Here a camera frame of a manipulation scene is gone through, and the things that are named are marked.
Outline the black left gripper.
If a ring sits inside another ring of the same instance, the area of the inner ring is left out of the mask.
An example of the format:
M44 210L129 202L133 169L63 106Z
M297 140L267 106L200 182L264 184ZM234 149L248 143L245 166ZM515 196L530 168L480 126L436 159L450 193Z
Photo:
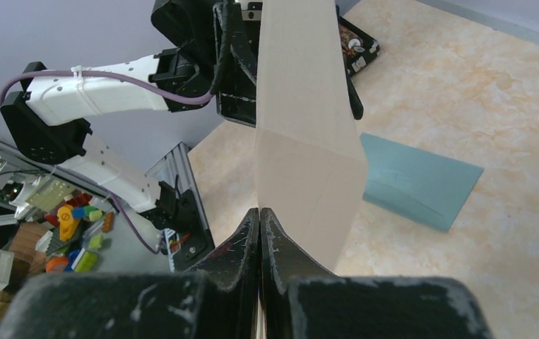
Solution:
M217 58L217 62L224 66L216 94L218 114L228 121L250 127L256 125L256 76L262 8L262 1L233 1L230 4L232 42L224 60ZM361 120L363 103L348 70L345 77L351 112L355 120Z

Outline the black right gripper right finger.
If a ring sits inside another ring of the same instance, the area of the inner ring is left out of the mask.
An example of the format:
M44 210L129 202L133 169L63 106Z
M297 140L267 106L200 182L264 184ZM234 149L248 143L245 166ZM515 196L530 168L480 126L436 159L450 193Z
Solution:
M341 277L260 212L268 338L491 338L471 291L443 277Z

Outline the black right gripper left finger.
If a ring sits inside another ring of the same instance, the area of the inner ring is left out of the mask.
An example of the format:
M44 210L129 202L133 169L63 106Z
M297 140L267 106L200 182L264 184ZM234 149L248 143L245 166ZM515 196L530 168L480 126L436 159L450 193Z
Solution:
M259 212L173 273L53 273L30 279L0 338L253 338Z

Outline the beige letter paper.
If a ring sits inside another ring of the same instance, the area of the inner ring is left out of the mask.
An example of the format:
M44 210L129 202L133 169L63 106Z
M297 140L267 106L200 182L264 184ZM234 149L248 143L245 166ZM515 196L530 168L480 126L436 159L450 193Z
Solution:
M334 269L368 163L351 111L333 1L265 1L256 79L257 203Z

